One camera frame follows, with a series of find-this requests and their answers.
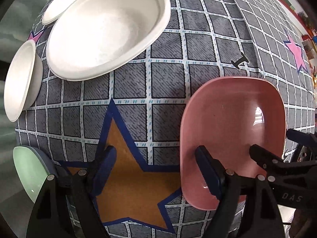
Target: screw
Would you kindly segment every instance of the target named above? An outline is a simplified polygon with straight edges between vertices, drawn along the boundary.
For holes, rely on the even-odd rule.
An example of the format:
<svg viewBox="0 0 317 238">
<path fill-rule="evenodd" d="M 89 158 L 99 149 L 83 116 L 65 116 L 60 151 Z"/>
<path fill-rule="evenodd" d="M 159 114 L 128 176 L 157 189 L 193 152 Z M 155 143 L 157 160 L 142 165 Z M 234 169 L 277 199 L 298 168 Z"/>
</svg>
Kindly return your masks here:
<svg viewBox="0 0 317 238">
<path fill-rule="evenodd" d="M 49 176 L 47 177 L 47 180 L 48 180 L 48 181 L 52 181 L 54 178 L 55 178 L 54 175 L 49 175 Z"/>
<path fill-rule="evenodd" d="M 235 174 L 235 172 L 234 172 L 234 170 L 227 169 L 226 170 L 226 174 L 229 175 L 229 176 L 233 176 Z"/>
<path fill-rule="evenodd" d="M 84 176 L 87 173 L 87 171 L 85 169 L 79 170 L 78 171 L 78 175 L 79 176 Z"/>
<path fill-rule="evenodd" d="M 274 176 L 269 176 L 267 178 L 267 180 L 270 181 L 270 182 L 274 182 L 275 181 L 275 177 Z"/>
<path fill-rule="evenodd" d="M 265 177 L 264 177 L 263 175 L 258 175 L 258 179 L 259 179 L 260 181 L 264 181 L 264 180 L 265 180 Z"/>
</svg>

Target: grid pattern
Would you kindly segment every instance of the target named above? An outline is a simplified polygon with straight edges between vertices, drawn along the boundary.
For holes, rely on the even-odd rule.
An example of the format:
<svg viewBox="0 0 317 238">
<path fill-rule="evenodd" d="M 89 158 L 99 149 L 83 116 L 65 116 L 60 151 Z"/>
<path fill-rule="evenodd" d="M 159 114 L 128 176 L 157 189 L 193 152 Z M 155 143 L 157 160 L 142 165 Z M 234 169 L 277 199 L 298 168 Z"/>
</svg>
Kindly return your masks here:
<svg viewBox="0 0 317 238">
<path fill-rule="evenodd" d="M 277 0 L 235 0 L 248 27 L 261 75 L 280 92 L 288 128 L 314 133 L 315 108 L 310 74 L 297 73 L 294 56 L 284 45 L 286 31 L 301 45 L 294 25 Z M 306 67 L 308 59 L 303 50 Z M 290 160 L 297 143 L 287 140 L 283 158 Z"/>
<path fill-rule="evenodd" d="M 314 131 L 311 77 L 297 74 L 294 57 L 283 43 L 284 30 L 299 44 L 300 38 L 275 0 L 170 1 L 171 20 L 150 47 L 119 69 L 88 81 L 68 82 L 50 72 L 46 42 L 54 23 L 46 26 L 36 48 L 43 62 L 42 86 L 35 104 L 17 121 L 20 143 L 40 148 L 56 164 L 92 161 L 113 98 L 148 164 L 178 165 L 186 102 L 206 81 L 234 75 L 273 83 L 283 98 L 288 127 Z M 44 28 L 41 19 L 48 4 L 33 26 L 34 33 Z M 240 52 L 250 63 L 239 71 L 230 60 L 239 59 Z M 286 142 L 285 160 L 295 146 Z M 112 237 L 201 237 L 214 214 L 191 207 L 182 196 L 166 208 L 175 234 L 130 221 L 106 229 Z M 238 228 L 242 210 L 243 203 L 232 230 Z M 78 225 L 74 208 L 71 217 Z"/>
</svg>

